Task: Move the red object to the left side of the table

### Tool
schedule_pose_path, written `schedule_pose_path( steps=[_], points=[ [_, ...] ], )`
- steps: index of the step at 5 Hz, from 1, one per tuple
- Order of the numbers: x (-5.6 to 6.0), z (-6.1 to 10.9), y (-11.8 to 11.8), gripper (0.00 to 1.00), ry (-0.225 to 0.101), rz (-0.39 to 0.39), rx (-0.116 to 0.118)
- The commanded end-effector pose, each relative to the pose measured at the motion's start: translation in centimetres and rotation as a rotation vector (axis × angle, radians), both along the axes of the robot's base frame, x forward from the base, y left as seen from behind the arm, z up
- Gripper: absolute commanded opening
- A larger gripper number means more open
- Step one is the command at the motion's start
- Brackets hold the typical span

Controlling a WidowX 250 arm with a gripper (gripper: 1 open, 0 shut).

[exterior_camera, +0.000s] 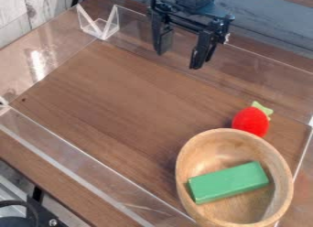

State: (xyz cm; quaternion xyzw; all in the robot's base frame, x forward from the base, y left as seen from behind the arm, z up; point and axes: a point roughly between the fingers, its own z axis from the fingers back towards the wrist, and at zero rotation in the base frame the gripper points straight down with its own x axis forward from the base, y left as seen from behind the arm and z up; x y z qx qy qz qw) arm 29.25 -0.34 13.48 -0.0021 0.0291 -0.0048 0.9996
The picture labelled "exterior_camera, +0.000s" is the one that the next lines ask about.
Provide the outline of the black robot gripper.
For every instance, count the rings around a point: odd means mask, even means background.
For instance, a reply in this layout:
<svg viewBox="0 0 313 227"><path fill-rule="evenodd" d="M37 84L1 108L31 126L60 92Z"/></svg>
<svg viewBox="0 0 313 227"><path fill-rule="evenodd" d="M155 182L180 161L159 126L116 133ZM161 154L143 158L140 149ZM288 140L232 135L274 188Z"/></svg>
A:
<svg viewBox="0 0 313 227"><path fill-rule="evenodd" d="M215 5L215 0L149 0L152 47L156 53L163 55L172 47L171 26L199 33L189 68L200 69L211 59L216 41L220 44L227 42L233 20L235 16Z"/></svg>

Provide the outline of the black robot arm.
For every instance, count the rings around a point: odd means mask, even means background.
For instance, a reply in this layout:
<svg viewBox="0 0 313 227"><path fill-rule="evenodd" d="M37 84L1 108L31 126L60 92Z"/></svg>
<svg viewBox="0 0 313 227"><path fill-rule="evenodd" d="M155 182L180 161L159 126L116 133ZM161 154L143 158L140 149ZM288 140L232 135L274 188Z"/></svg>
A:
<svg viewBox="0 0 313 227"><path fill-rule="evenodd" d="M173 27L179 27L197 36L189 68L200 69L216 46L228 41L235 16L215 5L215 0L149 0L148 15L156 54L161 56L171 49Z"/></svg>

